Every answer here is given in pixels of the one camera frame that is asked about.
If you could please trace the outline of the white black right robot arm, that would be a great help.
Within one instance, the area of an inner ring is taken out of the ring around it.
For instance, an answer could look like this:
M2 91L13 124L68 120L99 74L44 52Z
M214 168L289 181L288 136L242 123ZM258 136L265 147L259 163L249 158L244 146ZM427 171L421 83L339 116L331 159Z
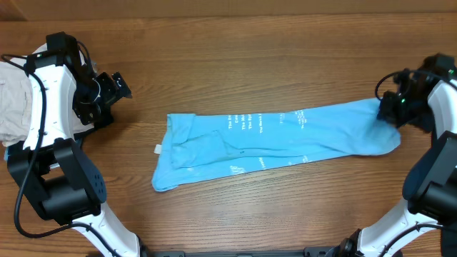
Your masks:
M419 236L441 232L441 255L456 256L456 65L435 54L418 69L392 73L397 91L380 96L378 118L432 134L430 149L408 173L403 198L377 223L358 229L328 256L401 256Z

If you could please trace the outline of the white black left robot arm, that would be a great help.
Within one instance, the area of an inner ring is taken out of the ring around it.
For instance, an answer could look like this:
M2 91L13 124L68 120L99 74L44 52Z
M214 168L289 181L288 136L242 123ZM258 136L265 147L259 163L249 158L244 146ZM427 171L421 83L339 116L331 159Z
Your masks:
M113 122L111 106L131 96L121 74L94 71L85 45L64 32L46 37L46 50L25 57L21 70L32 87L31 125L20 152L7 161L38 216L73 229L103 256L147 256L148 248L107 204L103 176L82 151L73 118L101 129Z

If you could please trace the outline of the light blue printed t-shirt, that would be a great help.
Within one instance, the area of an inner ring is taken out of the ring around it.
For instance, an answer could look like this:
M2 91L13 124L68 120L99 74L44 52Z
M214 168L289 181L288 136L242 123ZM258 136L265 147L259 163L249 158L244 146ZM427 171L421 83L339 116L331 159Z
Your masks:
M377 99L283 113L169 114L151 184L180 185L345 156L380 156L401 143L377 118Z

